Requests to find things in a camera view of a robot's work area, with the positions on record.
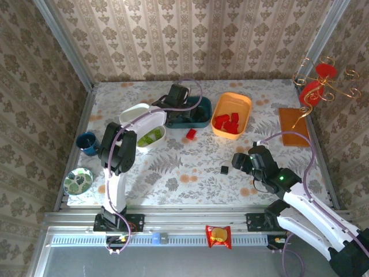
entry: blue cup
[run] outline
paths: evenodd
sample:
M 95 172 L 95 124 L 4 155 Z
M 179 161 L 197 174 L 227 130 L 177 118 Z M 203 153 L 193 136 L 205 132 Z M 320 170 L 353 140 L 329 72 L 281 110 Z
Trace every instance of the blue cup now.
M 100 143 L 94 133 L 86 132 L 77 137 L 76 146 L 87 156 L 95 156 Z

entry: orange container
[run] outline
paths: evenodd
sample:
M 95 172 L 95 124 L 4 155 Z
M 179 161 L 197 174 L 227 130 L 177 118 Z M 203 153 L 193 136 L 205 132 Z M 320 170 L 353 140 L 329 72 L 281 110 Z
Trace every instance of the orange container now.
M 234 92 L 226 92 L 222 94 L 219 98 L 212 117 L 212 128 L 214 134 L 231 140 L 238 139 L 246 130 L 247 121 L 248 117 L 250 116 L 252 106 L 253 104 L 251 102 L 251 99 L 247 96 Z M 239 116 L 239 126 L 237 129 L 238 134 L 230 134 L 226 132 L 224 128 L 222 128 L 221 130 L 215 128 L 216 117 L 223 114 L 229 114 L 229 116 L 231 116 L 232 113 L 238 113 Z

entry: wooden board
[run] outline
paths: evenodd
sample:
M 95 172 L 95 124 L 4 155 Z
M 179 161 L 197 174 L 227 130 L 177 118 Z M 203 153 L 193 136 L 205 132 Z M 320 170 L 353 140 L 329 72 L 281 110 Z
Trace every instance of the wooden board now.
M 295 131 L 309 138 L 305 118 L 300 119 L 296 127 L 294 129 L 292 128 L 300 115 L 301 112 L 298 108 L 280 108 L 279 119 L 281 123 L 281 130 Z M 284 134 L 282 135 L 282 140 L 284 146 L 309 146 L 306 140 L 304 140 L 302 137 L 296 136 L 295 134 Z

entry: small black cube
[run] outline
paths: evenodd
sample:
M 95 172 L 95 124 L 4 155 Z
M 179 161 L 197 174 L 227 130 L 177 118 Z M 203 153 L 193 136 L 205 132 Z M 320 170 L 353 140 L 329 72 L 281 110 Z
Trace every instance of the small black cube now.
M 221 166 L 220 174 L 228 175 L 228 166 Z

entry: green patterned plate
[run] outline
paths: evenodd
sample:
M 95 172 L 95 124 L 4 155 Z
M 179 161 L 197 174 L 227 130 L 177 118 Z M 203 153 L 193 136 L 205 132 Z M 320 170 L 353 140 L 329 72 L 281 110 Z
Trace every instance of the green patterned plate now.
M 74 169 L 64 179 L 64 191 L 70 195 L 85 193 L 92 185 L 93 177 L 88 169 Z

